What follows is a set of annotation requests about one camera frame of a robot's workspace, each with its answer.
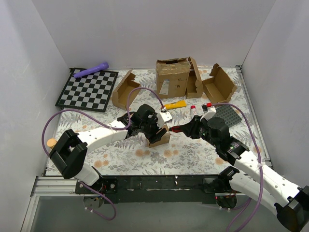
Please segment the small cardboard box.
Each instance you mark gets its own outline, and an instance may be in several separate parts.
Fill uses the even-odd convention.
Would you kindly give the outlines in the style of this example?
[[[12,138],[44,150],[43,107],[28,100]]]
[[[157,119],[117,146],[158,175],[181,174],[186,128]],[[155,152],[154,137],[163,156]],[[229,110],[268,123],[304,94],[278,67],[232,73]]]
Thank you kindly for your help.
[[[169,143],[169,141],[170,141],[169,128],[168,128],[167,125],[165,125],[164,128],[167,130],[167,132],[162,136],[161,140],[151,144],[149,142],[149,140],[147,139],[147,144],[146,144],[147,147],[152,148],[152,147],[156,147],[156,146],[160,146],[160,145],[164,145],[164,144],[168,144]]]

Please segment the red black utility knife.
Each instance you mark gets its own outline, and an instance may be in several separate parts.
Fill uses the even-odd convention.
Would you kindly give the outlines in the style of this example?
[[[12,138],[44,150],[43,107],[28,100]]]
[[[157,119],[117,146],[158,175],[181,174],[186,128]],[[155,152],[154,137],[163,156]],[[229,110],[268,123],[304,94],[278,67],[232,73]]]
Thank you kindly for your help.
[[[169,128],[169,131],[174,133],[185,132],[185,130],[186,130],[185,126],[173,126]]]

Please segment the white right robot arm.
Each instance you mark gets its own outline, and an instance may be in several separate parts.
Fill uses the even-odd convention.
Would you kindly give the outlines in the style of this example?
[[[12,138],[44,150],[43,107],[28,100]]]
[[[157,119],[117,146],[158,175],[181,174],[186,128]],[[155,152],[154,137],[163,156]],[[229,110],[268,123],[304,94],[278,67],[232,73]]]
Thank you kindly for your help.
[[[203,139],[215,147],[220,158],[259,183],[258,190],[274,197],[276,217],[291,232],[299,232],[309,221],[309,188],[288,181],[277,172],[263,166],[242,142],[232,137],[224,120],[209,120],[194,116],[187,124],[175,126],[173,132],[182,132],[191,139]]]

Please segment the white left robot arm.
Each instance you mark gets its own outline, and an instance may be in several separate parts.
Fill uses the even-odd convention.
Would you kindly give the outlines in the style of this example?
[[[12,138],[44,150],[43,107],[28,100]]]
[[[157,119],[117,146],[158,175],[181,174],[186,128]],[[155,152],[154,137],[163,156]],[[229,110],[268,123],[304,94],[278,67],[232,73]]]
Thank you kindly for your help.
[[[49,153],[49,158],[64,179],[75,178],[86,184],[92,193],[102,190],[103,182],[99,172],[85,157],[92,151],[115,141],[122,141],[143,133],[153,144],[161,140],[167,132],[165,125],[172,121],[171,114],[164,109],[157,113],[143,104],[135,112],[127,112],[108,125],[75,133],[65,131]]]

